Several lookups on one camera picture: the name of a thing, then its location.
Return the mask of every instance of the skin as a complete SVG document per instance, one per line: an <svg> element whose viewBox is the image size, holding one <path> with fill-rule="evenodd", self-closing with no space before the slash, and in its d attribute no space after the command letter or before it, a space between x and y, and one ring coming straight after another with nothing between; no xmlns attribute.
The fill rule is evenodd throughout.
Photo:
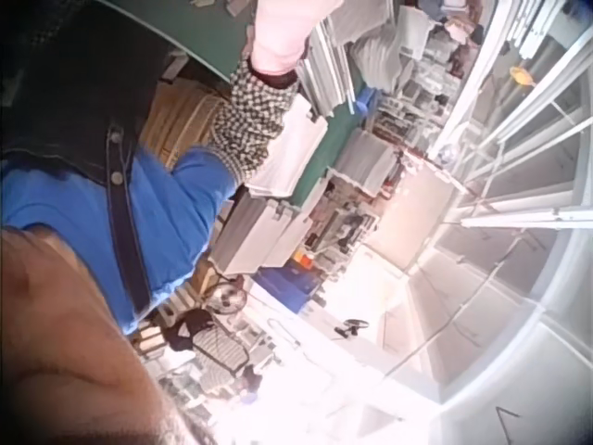
<svg viewBox="0 0 593 445"><path fill-rule="evenodd" d="M126 432L195 443L56 235L2 231L1 295L3 391L35 439Z"/></svg>

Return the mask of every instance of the apron strap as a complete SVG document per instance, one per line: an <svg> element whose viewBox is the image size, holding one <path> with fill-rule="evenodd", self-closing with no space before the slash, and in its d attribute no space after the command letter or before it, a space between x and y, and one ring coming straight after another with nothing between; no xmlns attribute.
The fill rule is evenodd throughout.
<svg viewBox="0 0 593 445"><path fill-rule="evenodd" d="M138 319L150 311L150 285L146 275L142 250L133 221L126 167L133 160L133 150L125 150L123 129L114 123L107 131L107 205L113 249L120 268L120 276L132 299Z"/></svg>

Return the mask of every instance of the yellow object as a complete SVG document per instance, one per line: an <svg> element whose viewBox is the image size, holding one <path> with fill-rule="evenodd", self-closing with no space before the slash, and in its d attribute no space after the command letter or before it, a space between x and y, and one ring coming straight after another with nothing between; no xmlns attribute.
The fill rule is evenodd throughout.
<svg viewBox="0 0 593 445"><path fill-rule="evenodd" d="M531 77L531 74L525 68L512 67L511 77L520 85L533 86L536 84L534 78Z"/></svg>

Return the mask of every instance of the workbench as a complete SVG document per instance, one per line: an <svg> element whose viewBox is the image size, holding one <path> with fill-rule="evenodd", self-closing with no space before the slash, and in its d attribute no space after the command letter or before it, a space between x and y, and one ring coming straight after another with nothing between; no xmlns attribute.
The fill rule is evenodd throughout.
<svg viewBox="0 0 593 445"><path fill-rule="evenodd" d="M214 73L228 81L246 42L246 26L251 21L251 7L237 17L231 16L225 2L212 6L192 6L189 0L99 0L144 24L152 31L187 52ZM356 67L350 63L355 91L362 85ZM328 118L327 133L309 161L291 197L291 203L302 205L327 167L334 164L352 130L360 123L347 105L334 110Z"/></svg>

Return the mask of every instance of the pink glove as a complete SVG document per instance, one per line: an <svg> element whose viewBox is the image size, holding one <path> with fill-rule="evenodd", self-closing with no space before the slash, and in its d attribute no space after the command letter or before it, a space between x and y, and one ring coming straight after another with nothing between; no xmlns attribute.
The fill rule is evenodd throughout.
<svg viewBox="0 0 593 445"><path fill-rule="evenodd" d="M281 75L293 70L315 26L344 0L258 0L251 66Z"/></svg>

